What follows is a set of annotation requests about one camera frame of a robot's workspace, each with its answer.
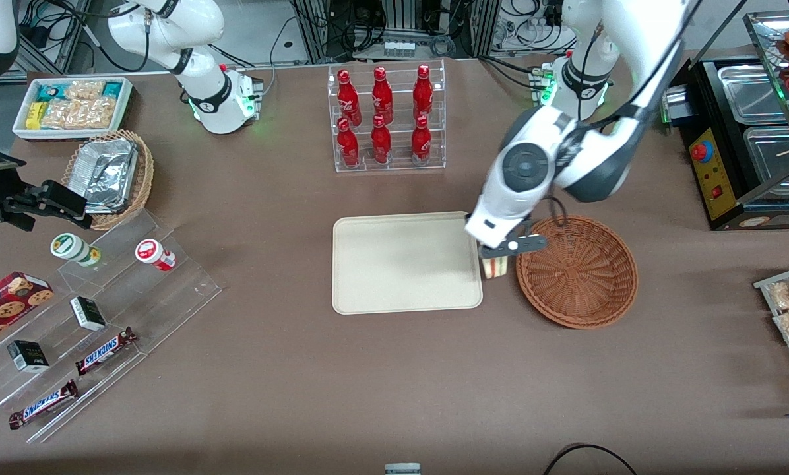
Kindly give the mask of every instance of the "red cookie box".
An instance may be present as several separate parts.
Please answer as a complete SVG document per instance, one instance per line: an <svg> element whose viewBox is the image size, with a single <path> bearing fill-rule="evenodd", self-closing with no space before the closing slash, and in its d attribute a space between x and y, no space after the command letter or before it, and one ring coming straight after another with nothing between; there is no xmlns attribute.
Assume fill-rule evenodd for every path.
<svg viewBox="0 0 789 475"><path fill-rule="evenodd" d="M4 277L0 280L0 331L53 295L54 292L45 280L20 272L12 272Z"/></svg>

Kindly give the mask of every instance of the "acrylic bottle rack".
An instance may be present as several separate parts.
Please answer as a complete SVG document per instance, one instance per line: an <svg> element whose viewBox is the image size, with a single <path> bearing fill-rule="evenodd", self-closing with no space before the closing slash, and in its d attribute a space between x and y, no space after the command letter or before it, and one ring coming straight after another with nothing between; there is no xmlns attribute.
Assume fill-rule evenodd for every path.
<svg viewBox="0 0 789 475"><path fill-rule="evenodd" d="M430 142L430 158L427 165L416 166L412 163L412 131L415 129L415 117L412 115L412 89L418 79L418 66L427 64L430 67L430 82L433 84L433 111L428 119L427 128L433 138ZM386 68L386 76L392 87L394 98L394 121L388 125L392 137L392 156L387 165L381 165L373 159L371 148L371 118L374 117L374 105L371 100L371 90L374 87L374 67ZM341 117L339 108L339 81L336 73L346 69L350 73L356 93L359 94L359 108L362 112L362 123L353 127L353 133L359 141L359 166L347 168L341 160L339 143L336 136L339 133L336 121ZM397 63L349 63L330 66L328 69L327 99L331 111L331 135L333 137L333 156L337 172L384 172L387 170L424 170L444 168L447 163L447 148L445 129L445 62L433 61L404 61Z"/></svg>

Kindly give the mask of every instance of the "red bottle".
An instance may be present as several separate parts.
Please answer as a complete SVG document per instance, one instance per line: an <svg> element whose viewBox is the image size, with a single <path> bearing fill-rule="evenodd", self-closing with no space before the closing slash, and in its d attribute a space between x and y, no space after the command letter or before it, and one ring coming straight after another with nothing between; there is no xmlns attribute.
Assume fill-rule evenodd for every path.
<svg viewBox="0 0 789 475"><path fill-rule="evenodd" d="M433 85L430 83L430 67L427 64L418 66L418 81L412 90L412 115L415 120L421 116L430 117L433 111Z"/></svg>
<svg viewBox="0 0 789 475"><path fill-rule="evenodd" d="M430 160L430 141L433 139L427 129L427 116L415 120L415 130L412 131L412 163L417 166L427 165Z"/></svg>
<svg viewBox="0 0 789 475"><path fill-rule="evenodd" d="M380 114L374 116L371 144L374 146L374 160L380 165L389 163L392 156L392 135L386 127L385 119Z"/></svg>
<svg viewBox="0 0 789 475"><path fill-rule="evenodd" d="M395 105L392 102L392 87L386 80L386 68L374 67L374 89L371 90L374 99L374 113L383 116L386 124L395 120Z"/></svg>
<svg viewBox="0 0 789 475"><path fill-rule="evenodd" d="M359 166L359 143L356 142L356 136L350 130L350 124L346 118L339 117L337 125L339 126L339 135L336 136L336 141L339 142L339 151L344 166L356 168Z"/></svg>
<svg viewBox="0 0 789 475"><path fill-rule="evenodd" d="M362 123L362 113L359 111L359 94L356 94L356 88L350 84L350 74L341 69L337 73L339 78L339 108L342 111L342 116L347 117L355 127L359 127Z"/></svg>

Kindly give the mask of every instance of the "snickers bar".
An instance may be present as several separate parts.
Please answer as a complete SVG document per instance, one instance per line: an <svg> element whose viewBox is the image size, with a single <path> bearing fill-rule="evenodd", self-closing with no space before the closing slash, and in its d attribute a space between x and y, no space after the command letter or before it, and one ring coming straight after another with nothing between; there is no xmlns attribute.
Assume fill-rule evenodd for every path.
<svg viewBox="0 0 789 475"><path fill-rule="evenodd" d="M105 343L101 348L97 349L95 352L91 352L86 358L75 363L75 367L78 368L78 375L86 375L94 366L101 364L115 352L125 348L125 346L133 340L136 340L136 335L133 334L130 327L119 332L110 342Z"/></svg>
<svg viewBox="0 0 789 475"><path fill-rule="evenodd" d="M70 379L65 386L41 400L38 400L32 406L27 406L24 411L18 411L11 414L8 424L11 425L11 430L17 430L45 411L51 411L51 409L54 409L54 406L72 398L78 398L78 386Z"/></svg>

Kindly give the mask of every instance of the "tabletop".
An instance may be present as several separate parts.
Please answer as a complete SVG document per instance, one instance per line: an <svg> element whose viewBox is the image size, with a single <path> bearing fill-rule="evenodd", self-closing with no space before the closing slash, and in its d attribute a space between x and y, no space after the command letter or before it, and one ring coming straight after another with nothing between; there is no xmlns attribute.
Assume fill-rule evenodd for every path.
<svg viewBox="0 0 789 475"><path fill-rule="evenodd" d="M608 201L560 195L635 255L638 299L611 327L558 327L513 273L484 282L476 309L334 312L333 224L472 210L506 127L531 105L483 63L445 64L448 166L408 175L335 173L326 67L278 70L261 120L223 136L193 120L171 75L130 76L126 126L156 163L147 207L225 291L44 444L0 420L0 473L341 475L420 462L427 475L513 475L541 472L573 442L642 473L789 472L789 352L751 287L789 270L789 231L709 231L678 135L648 132ZM75 147L17 139L13 154L39 183ZM53 273L48 241L66 231L54 218L30 234L0 225L0 278Z"/></svg>

